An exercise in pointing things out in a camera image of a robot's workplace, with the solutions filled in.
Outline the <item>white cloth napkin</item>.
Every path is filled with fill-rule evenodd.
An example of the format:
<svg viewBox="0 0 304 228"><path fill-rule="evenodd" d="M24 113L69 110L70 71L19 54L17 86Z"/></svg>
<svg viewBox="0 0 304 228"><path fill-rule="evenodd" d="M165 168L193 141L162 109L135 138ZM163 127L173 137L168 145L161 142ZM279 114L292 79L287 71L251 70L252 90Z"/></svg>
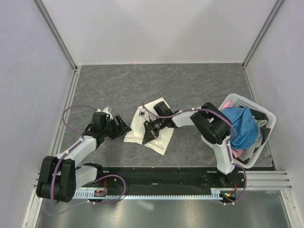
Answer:
<svg viewBox="0 0 304 228"><path fill-rule="evenodd" d="M154 106L156 104L158 104L159 102L164 102L168 107L170 107L168 105L168 103L164 100L163 97L154 100L150 103L145 104L144 106L151 111L154 115L159 115L156 113ZM137 110L133 116L132 122L131 122L131 126L130 128L132 129L130 132L128 132L125 137L124 137L124 142L125 143L137 143L142 145L142 140L143 140L143 136L144 136L144 125L143 123L147 120L145 120L144 118L140 117L138 115L139 113L139 109L143 109L142 106L137 107ZM153 117L151 114L149 114L149 121L154 121L156 120L155 117ZM169 142L172 138L174 129L173 128L164 128L162 130L160 130L159 133L159 137L157 137L155 140L145 144L144 146L154 150L155 152L164 155L166 152L166 149L169 145Z"/></svg>

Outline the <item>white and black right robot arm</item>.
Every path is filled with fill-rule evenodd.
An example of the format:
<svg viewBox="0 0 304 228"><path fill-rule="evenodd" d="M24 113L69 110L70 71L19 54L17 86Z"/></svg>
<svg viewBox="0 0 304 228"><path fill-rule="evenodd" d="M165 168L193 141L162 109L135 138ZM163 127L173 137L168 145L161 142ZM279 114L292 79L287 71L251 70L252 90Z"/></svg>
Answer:
<svg viewBox="0 0 304 228"><path fill-rule="evenodd" d="M187 110L171 110L164 101L154 107L156 113L148 110L144 105L139 111L145 121L143 144L156 140L165 128L181 128L195 126L203 140L213 149L216 160L218 183L223 187L230 186L237 175L238 169L233 162L230 147L231 133L236 136L236 130L231 121L212 103L206 102L203 106Z"/></svg>

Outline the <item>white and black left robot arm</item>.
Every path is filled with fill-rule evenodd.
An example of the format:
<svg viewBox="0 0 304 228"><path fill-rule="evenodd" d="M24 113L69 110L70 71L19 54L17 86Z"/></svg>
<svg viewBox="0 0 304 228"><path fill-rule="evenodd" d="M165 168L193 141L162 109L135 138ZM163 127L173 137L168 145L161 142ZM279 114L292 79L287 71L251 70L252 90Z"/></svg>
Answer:
<svg viewBox="0 0 304 228"><path fill-rule="evenodd" d="M101 186L104 182L103 167L91 162L79 164L96 151L105 138L113 140L131 130L119 115L95 112L91 123L72 146L56 156L43 159L36 195L53 203L69 202L77 189L85 185Z"/></svg>

